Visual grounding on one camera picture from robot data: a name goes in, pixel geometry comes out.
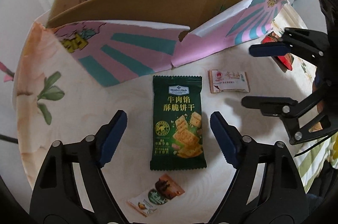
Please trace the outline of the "striped green bedding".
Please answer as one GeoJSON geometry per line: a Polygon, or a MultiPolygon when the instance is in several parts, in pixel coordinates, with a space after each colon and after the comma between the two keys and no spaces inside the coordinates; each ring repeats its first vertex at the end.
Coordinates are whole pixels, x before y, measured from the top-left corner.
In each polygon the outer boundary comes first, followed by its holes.
{"type": "Polygon", "coordinates": [[[319,176],[325,162],[337,169],[337,133],[307,153],[295,157],[294,162],[307,193],[314,179],[319,176]]]}

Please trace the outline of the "brown green candy packet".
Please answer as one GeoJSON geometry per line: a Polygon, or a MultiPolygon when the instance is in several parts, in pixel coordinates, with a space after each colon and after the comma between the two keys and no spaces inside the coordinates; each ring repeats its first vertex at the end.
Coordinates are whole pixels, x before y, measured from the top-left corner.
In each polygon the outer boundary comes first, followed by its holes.
{"type": "Polygon", "coordinates": [[[127,204],[144,217],[148,217],[162,208],[172,199],[185,193],[185,190],[169,175],[162,175],[152,188],[130,198],[127,204]]]}

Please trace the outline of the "cardboard box with pink lining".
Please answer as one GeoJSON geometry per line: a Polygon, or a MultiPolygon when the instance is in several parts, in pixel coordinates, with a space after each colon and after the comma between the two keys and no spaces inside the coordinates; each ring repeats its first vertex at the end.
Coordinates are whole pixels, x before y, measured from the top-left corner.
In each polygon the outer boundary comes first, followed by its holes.
{"type": "Polygon", "coordinates": [[[47,21],[102,86],[266,35],[288,0],[55,0],[47,21]]]}

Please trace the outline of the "pink handled mop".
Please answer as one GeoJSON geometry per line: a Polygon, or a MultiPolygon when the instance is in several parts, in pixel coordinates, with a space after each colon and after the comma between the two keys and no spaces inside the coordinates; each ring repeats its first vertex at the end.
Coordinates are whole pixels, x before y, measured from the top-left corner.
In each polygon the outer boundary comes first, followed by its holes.
{"type": "Polygon", "coordinates": [[[12,72],[9,68],[6,67],[5,64],[0,62],[0,70],[5,74],[3,78],[3,82],[14,81],[15,73],[12,72]]]}

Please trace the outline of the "red black snack packet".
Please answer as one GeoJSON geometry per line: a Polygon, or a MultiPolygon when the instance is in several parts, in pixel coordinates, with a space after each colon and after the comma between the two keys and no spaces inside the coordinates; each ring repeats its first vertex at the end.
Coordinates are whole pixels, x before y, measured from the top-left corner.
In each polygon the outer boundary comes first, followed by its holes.
{"type": "MultiPolygon", "coordinates": [[[[274,44],[277,42],[279,42],[279,37],[274,33],[270,33],[262,40],[261,44],[274,44]]],[[[287,53],[285,48],[275,45],[269,46],[265,56],[273,57],[279,64],[281,64],[283,69],[289,71],[293,70],[294,57],[290,53],[287,53]]]]}

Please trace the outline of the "large green cracker packet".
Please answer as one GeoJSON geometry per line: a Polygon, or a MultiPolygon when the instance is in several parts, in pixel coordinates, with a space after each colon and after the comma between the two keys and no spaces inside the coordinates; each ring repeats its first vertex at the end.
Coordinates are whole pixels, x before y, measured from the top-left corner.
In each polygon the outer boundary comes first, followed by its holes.
{"type": "Polygon", "coordinates": [[[150,170],[206,168],[202,132],[202,77],[155,76],[150,170]]]}

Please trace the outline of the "white pink candy packet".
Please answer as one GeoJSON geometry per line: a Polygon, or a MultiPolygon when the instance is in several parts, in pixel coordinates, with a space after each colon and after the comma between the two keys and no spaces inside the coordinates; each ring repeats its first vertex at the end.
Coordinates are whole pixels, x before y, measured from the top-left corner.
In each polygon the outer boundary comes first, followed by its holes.
{"type": "Polygon", "coordinates": [[[211,93],[244,92],[249,93],[249,81],[246,72],[231,72],[226,70],[209,70],[209,87],[211,93]]]}

